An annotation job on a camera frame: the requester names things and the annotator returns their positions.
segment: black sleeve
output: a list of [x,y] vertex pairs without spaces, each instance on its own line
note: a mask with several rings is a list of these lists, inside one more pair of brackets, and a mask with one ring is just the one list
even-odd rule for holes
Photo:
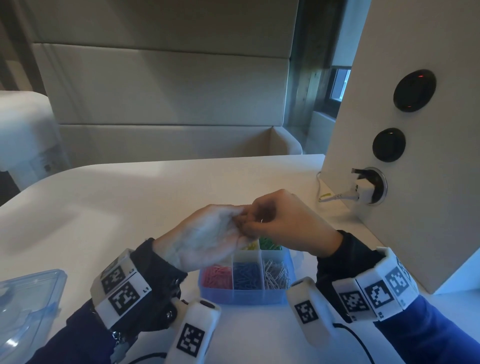
[[338,250],[328,258],[317,258],[316,286],[342,318],[351,323],[352,320],[347,315],[332,282],[356,277],[373,268],[383,256],[378,251],[371,250],[352,234],[342,230],[338,232],[343,235],[343,241]]

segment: window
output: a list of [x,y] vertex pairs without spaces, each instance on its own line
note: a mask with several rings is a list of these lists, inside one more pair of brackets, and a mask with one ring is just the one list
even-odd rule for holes
[[330,70],[330,77],[328,80],[328,87],[325,93],[325,100],[321,107],[321,112],[336,118],[340,104],[343,99],[343,94],[347,88],[348,77],[350,70],[345,68],[332,68]]

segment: plastic organizer box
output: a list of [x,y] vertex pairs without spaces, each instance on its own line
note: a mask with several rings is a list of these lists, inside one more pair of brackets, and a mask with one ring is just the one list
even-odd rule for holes
[[[279,249],[260,250],[257,243],[255,250],[238,250],[215,266],[201,269],[198,278],[201,296],[212,302],[223,304],[287,303],[285,288],[288,287],[269,289],[268,282],[265,284],[264,270],[265,265],[268,265],[269,261],[276,264],[284,264],[289,283],[293,283],[296,280],[290,250],[284,247]],[[223,272],[223,275],[212,275],[212,269],[219,269],[220,272]],[[212,284],[212,277],[222,280],[221,284]],[[222,288],[211,288],[212,286],[220,286]]]

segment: blue plastic box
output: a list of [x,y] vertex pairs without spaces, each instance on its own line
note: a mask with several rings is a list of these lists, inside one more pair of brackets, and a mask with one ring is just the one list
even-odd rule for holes
[[236,262],[252,262],[257,263],[261,271],[261,290],[224,290],[217,288],[208,288],[202,285],[204,281],[205,269],[200,270],[198,277],[198,286],[200,287],[200,295],[212,302],[220,304],[240,304],[240,305],[253,305],[253,304],[286,304],[287,296],[286,290],[266,290],[264,285],[264,260],[273,260],[274,262],[283,262],[287,266],[288,276],[290,282],[293,283],[295,278],[295,272],[293,268],[292,258],[290,256],[290,250],[282,248],[282,250],[239,250],[232,254],[229,258],[220,262],[219,265],[231,267],[232,275],[233,264]]

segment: table surface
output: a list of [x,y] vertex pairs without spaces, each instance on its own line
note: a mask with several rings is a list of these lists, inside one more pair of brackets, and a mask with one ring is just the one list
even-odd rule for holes
[[[371,248],[381,246],[342,202],[315,202],[315,175],[323,160],[323,155],[303,155],[124,163],[54,175],[0,207],[0,281],[55,268],[68,274],[52,336],[90,298],[95,276],[125,248],[162,235],[207,204],[249,204],[280,188],[297,194],[335,228]],[[329,192],[324,184],[322,189]],[[315,277],[313,256],[292,252],[292,257],[297,278]],[[193,272],[182,283],[186,300],[199,295],[197,279]],[[480,322],[480,291],[424,295],[480,341],[475,324]],[[402,363],[372,323],[351,327],[377,363]],[[368,363],[355,339],[339,331],[337,340],[317,350],[304,339],[288,306],[226,305],[206,362]],[[124,363],[168,351],[172,341],[171,330],[142,334]]]

